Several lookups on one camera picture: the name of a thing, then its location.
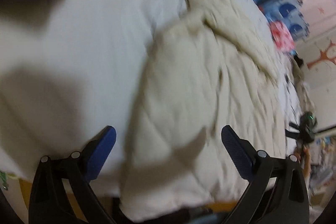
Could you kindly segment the cream quilted padded jacket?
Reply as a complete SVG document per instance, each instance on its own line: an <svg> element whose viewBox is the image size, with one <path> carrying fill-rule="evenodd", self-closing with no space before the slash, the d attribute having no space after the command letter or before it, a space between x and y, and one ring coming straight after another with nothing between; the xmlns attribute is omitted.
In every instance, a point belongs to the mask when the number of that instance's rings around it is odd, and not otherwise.
<svg viewBox="0 0 336 224"><path fill-rule="evenodd" d="M224 126L285 155L265 17L251 0L187 1L154 42L133 114L121 210L134 222L242 196L248 182L223 146Z"/></svg>

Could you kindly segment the white striped bed duvet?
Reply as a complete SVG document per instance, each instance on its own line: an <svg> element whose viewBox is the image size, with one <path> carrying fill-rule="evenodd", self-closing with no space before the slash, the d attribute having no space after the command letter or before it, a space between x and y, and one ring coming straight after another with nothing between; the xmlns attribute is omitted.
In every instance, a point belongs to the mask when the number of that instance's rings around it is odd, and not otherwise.
<svg viewBox="0 0 336 224"><path fill-rule="evenodd" d="M1 171L31 181L42 156L69 156L110 125L117 143L94 188L121 200L149 55L188 8L187 0L64 0L42 28L1 23Z"/></svg>

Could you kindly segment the pink checked cloth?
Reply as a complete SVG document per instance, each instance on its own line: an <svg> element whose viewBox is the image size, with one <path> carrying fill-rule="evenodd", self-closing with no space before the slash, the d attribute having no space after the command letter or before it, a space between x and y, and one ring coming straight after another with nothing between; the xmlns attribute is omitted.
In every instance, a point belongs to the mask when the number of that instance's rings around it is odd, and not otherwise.
<svg viewBox="0 0 336 224"><path fill-rule="evenodd" d="M291 52L295 50L294 40L287 26L282 21L270 22L269 28L275 46L279 51Z"/></svg>

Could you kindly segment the cluttered white shelf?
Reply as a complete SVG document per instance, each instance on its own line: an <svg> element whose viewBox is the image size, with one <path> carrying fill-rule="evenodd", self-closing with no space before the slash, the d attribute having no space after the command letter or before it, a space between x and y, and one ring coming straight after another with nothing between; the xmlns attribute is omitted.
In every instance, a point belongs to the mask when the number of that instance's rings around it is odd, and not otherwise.
<svg viewBox="0 0 336 224"><path fill-rule="evenodd" d="M335 193L335 136L315 139L303 147L303 176L309 199L310 221L315 221Z"/></svg>

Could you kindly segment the olive brown garment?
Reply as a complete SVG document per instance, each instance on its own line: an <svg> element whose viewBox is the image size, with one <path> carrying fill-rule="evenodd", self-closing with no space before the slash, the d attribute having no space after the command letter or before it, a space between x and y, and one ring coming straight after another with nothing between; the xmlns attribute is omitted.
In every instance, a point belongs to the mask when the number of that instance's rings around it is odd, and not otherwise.
<svg viewBox="0 0 336 224"><path fill-rule="evenodd" d="M294 57L290 57L292 65L292 75L294 87L298 96L299 105L303 113L311 112L315 115L315 105L309 94L309 85L305 81L305 76Z"/></svg>

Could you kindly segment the white wardrobe with tree decal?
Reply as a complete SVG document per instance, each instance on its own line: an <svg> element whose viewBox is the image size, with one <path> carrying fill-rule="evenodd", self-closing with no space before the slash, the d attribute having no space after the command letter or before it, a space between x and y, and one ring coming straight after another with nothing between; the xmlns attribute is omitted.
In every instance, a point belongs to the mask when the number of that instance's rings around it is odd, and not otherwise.
<svg viewBox="0 0 336 224"><path fill-rule="evenodd" d="M315 104L317 129L332 127L335 125L335 30L302 41L297 54L303 59L302 71Z"/></svg>

